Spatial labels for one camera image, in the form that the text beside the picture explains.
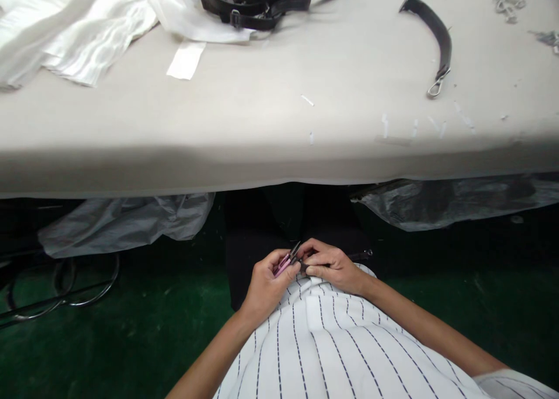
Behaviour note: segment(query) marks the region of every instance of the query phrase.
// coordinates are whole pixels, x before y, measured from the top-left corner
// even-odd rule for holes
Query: metal buckle
[[[230,23],[236,29],[242,28],[242,26],[240,25],[240,13],[237,9],[231,10]]]
[[[429,90],[427,91],[427,96],[431,99],[436,98],[439,93],[441,93],[441,88],[443,87],[443,79],[450,73],[450,69],[445,71],[434,83]]]

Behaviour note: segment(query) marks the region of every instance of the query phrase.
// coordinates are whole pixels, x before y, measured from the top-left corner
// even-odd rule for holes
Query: table
[[[528,30],[557,29],[559,0],[527,0],[516,25],[492,0],[423,1],[453,42],[436,100],[437,41],[402,0],[316,1],[263,40],[208,44],[191,81],[165,76],[161,27],[97,89],[41,71],[0,94],[0,197],[558,170],[559,58]]]

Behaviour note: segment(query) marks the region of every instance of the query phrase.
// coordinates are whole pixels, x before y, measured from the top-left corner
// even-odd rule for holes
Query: hand
[[[299,249],[301,254],[305,258],[304,263],[309,265],[305,271],[307,275],[323,278],[347,293],[363,295],[365,287],[373,278],[354,264],[341,249],[316,239],[303,243]]]
[[[289,249],[276,249],[254,265],[249,291],[239,310],[251,323],[253,329],[259,327],[272,313],[301,268],[301,264],[297,261],[274,278],[274,266],[288,253]]]

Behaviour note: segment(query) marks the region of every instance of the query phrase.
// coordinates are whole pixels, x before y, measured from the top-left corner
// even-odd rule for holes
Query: person's left hand
[[[258,328],[272,313],[301,268],[301,264],[297,261],[274,278],[274,266],[288,253],[289,249],[276,249],[254,265],[249,291],[239,310],[239,313],[251,323],[253,329]]]

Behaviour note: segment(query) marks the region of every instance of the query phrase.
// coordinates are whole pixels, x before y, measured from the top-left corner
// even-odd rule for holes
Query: white pinstripe shirt
[[[310,277],[288,287],[214,396],[241,397],[559,399],[559,394],[512,370],[473,380],[368,301]]]

